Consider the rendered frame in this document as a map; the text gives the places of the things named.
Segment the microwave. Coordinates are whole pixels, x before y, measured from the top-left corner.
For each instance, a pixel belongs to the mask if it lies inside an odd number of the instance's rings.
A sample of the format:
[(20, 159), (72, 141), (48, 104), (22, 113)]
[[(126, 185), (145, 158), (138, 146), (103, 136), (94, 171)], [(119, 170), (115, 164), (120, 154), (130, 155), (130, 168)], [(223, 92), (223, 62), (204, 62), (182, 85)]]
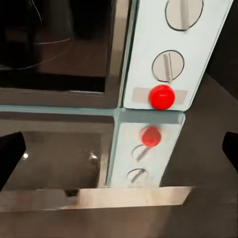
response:
[(0, 105), (186, 112), (234, 0), (0, 0)]

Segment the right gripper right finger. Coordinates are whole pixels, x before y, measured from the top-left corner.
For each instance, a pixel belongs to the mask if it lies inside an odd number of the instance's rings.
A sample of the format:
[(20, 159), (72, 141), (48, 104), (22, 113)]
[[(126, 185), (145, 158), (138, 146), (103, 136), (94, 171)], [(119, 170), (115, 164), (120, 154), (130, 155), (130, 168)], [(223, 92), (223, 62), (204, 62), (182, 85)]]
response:
[(238, 134), (228, 131), (225, 135), (222, 149), (238, 171)]

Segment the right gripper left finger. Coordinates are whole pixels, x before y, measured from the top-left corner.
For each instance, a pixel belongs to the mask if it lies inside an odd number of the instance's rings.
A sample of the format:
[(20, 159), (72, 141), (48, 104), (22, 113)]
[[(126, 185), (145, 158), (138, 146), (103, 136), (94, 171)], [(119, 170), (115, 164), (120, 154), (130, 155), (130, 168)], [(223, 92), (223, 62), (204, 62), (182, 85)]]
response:
[(26, 149), (22, 132), (0, 137), (0, 191)]

